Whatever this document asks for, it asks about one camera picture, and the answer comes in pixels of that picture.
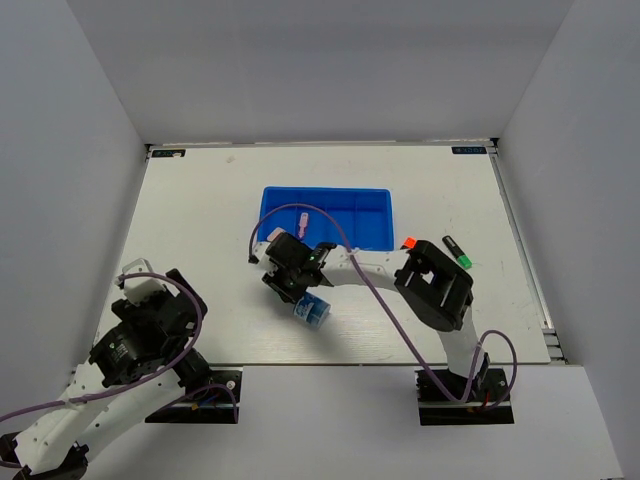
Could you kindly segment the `pink utility knife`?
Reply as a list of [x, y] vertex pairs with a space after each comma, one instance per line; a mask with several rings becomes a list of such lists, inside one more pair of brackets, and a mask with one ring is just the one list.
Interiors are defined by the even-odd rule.
[[304, 239], [308, 226], [309, 226], [309, 213], [308, 212], [302, 212], [300, 214], [300, 217], [298, 219], [298, 230], [297, 230], [297, 237], [299, 239]]

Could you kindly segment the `orange capped black highlighter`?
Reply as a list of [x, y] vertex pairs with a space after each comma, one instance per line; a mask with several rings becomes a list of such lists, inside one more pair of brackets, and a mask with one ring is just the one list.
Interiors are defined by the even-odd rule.
[[417, 240], [413, 237], [407, 237], [403, 242], [402, 249], [413, 249], [417, 243]]

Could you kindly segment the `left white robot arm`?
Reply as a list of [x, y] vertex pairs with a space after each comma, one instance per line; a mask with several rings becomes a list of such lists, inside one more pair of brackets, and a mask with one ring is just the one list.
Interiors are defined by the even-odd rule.
[[119, 319], [78, 365], [58, 400], [21, 432], [1, 438], [1, 464], [19, 479], [79, 479], [114, 440], [180, 393], [211, 387], [194, 347], [207, 306], [177, 269], [137, 271], [117, 280]]

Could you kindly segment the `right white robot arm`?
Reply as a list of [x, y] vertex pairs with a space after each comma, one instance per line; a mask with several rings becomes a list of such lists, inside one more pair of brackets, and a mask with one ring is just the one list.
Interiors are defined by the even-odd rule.
[[447, 376], [433, 376], [445, 398], [468, 402], [488, 385], [489, 358], [472, 320], [473, 280], [436, 245], [419, 240], [409, 249], [367, 251], [322, 242], [311, 248], [280, 232], [251, 249], [249, 261], [263, 282], [295, 304], [319, 286], [358, 285], [401, 295], [417, 319], [437, 332]]

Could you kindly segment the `green capped black highlighter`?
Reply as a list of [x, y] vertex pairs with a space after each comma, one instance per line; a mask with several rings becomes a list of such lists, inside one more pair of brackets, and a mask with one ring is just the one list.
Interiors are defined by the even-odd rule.
[[442, 242], [454, 257], [456, 262], [465, 270], [470, 269], [473, 266], [472, 261], [467, 254], [462, 250], [459, 244], [450, 236], [445, 235], [442, 237]]

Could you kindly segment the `pink eraser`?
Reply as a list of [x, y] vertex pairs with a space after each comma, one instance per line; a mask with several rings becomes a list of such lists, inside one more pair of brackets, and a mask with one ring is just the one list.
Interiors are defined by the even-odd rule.
[[267, 241], [268, 241], [268, 242], [273, 242], [274, 240], [276, 240], [276, 239], [277, 239], [277, 237], [278, 237], [280, 234], [282, 234], [282, 233], [284, 233], [284, 232], [285, 232], [285, 230], [284, 230], [284, 229], [282, 229], [281, 227], [277, 227], [277, 228], [275, 228], [275, 229], [274, 229], [274, 230], [273, 230], [273, 231], [272, 231], [272, 232], [267, 236]]

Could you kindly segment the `blue tape roll pack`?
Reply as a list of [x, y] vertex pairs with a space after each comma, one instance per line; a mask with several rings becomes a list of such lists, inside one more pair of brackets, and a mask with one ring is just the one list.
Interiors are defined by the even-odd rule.
[[329, 316], [330, 310], [331, 305], [328, 302], [307, 292], [294, 305], [293, 314], [307, 326], [319, 329]]

